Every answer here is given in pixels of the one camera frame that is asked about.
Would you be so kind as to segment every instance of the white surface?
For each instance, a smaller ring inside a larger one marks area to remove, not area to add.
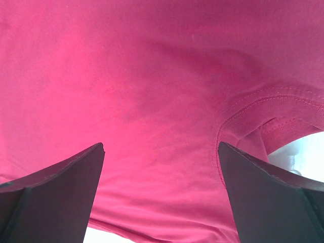
[[[303,177],[324,182],[324,132],[298,139],[269,155],[269,162]]]
[[[105,231],[87,228],[84,243],[132,243],[129,239],[125,239],[119,235],[108,233]]]

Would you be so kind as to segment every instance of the pink fabric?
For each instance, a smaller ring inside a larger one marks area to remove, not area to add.
[[[266,160],[324,129],[323,13],[322,0],[1,0],[0,181],[103,142],[91,227],[239,242],[218,143]]]

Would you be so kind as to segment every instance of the fabric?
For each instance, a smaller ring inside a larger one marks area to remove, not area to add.
[[[321,0],[0,0],[0,181],[103,142],[90,227],[239,242],[218,143],[322,131],[323,43]]]

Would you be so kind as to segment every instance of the shirt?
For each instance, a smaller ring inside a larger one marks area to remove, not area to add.
[[[1,0],[0,181],[103,142],[89,226],[239,242],[218,144],[322,131],[323,43],[321,0]]]

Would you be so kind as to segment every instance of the garment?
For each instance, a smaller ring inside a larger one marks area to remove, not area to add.
[[[218,143],[322,131],[323,43],[321,0],[1,0],[0,180],[103,142],[90,227],[239,242]]]

